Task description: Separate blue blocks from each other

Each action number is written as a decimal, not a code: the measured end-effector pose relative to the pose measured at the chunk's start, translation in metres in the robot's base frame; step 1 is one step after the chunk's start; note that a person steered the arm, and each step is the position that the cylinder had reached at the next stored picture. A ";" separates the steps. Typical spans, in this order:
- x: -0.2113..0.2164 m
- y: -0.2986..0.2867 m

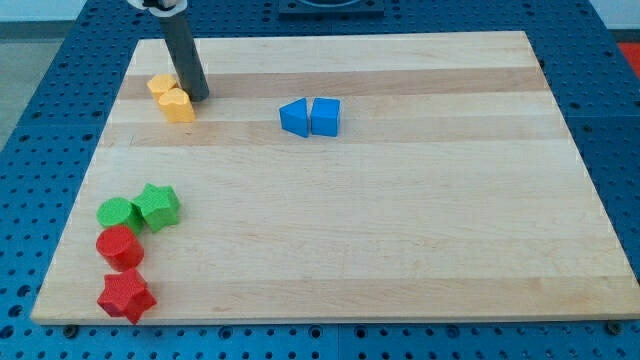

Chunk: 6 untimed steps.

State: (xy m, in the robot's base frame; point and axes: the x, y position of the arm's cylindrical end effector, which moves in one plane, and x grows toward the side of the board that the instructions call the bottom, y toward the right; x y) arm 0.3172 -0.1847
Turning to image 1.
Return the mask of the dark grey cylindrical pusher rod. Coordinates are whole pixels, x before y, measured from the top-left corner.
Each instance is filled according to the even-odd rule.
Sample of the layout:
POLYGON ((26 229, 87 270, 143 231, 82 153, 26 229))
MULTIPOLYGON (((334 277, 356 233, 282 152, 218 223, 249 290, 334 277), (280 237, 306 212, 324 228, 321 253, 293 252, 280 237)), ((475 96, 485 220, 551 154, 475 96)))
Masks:
POLYGON ((159 23, 181 88, 192 102, 205 100, 210 94, 209 86, 186 12, 161 17, 159 23))

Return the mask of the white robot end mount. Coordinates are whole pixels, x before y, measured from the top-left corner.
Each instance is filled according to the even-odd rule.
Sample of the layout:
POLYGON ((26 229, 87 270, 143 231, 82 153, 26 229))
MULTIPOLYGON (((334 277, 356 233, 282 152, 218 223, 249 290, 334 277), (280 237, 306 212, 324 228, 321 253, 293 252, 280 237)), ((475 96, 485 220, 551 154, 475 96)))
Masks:
POLYGON ((172 17, 188 6, 187 0, 127 0, 127 3, 156 17, 172 17))

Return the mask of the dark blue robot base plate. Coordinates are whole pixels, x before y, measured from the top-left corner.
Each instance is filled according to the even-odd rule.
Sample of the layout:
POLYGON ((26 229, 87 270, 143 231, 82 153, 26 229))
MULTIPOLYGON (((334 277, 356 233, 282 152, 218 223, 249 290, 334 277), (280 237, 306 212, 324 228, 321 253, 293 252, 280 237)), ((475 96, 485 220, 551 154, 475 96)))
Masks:
POLYGON ((343 15, 383 15, 384 0, 279 0, 280 19, 303 16, 336 17, 343 15))

